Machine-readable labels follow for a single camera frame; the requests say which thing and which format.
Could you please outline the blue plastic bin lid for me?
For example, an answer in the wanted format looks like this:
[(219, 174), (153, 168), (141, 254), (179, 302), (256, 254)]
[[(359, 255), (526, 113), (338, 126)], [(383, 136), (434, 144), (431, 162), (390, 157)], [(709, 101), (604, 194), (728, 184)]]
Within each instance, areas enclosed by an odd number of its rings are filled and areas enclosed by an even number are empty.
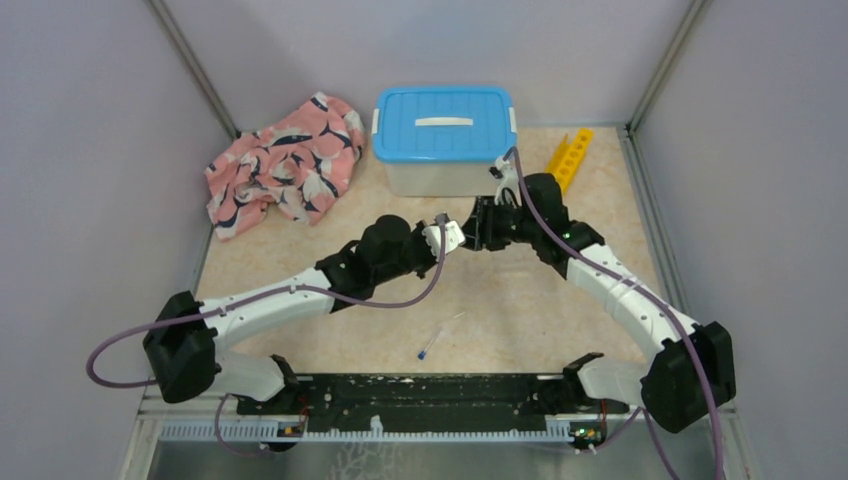
[(516, 144), (515, 108), (501, 87), (393, 87), (373, 112), (372, 148), (386, 164), (491, 163)]

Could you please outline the pink patterned cloth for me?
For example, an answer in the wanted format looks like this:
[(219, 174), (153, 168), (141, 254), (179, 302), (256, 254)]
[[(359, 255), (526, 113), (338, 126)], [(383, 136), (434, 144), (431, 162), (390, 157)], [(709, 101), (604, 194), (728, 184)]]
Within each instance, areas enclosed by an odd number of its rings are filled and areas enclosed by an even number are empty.
[(245, 233), (271, 207), (317, 224), (349, 190), (366, 145), (359, 113), (322, 92), (282, 120), (242, 133), (204, 170), (215, 236), (226, 242)]

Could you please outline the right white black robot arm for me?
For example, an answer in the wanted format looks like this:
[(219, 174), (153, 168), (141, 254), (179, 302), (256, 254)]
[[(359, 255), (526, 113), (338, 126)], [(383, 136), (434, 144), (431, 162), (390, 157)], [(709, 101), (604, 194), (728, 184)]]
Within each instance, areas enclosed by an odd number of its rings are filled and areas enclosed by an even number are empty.
[(518, 192), (479, 196), (462, 230), (469, 250), (531, 246), (540, 261), (595, 298), (635, 341), (642, 363), (586, 354), (569, 364), (563, 398), (576, 412), (600, 400), (645, 409), (665, 430), (678, 433), (737, 393), (732, 338), (718, 322), (702, 325), (667, 305), (636, 278), (589, 224), (570, 218), (550, 174), (526, 177), (532, 200)]

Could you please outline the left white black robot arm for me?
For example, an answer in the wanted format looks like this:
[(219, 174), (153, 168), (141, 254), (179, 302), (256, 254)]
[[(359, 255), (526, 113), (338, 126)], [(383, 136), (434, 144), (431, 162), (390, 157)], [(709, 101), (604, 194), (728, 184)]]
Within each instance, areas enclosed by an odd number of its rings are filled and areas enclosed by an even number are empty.
[(142, 341), (163, 400), (177, 404), (221, 393), (263, 402), (277, 414), (292, 411), (300, 388), (285, 359), (240, 354), (234, 345), (290, 321), (353, 305), (377, 307), (378, 286), (442, 268), (448, 223), (441, 214), (430, 225), (411, 227), (384, 215), (360, 239), (289, 279), (218, 300), (198, 300), (189, 291), (172, 295)]

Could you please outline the yellow test tube rack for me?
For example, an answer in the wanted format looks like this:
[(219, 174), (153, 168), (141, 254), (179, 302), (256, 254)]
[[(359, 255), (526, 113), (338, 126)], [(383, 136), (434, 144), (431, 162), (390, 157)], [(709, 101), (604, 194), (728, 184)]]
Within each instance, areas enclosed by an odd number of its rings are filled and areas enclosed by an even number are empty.
[(573, 137), (566, 134), (547, 163), (545, 172), (554, 177), (562, 195), (573, 182), (593, 137), (594, 132), (588, 128), (580, 128)]

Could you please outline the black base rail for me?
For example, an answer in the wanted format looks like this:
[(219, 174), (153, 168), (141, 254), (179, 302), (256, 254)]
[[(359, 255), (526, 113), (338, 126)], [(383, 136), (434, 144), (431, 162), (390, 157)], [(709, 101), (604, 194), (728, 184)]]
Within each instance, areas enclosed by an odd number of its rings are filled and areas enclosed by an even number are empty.
[(561, 374), (313, 374), (272, 399), (238, 400), (240, 415), (304, 414), (310, 433), (542, 432), (550, 417), (623, 414), (625, 403), (586, 397)]

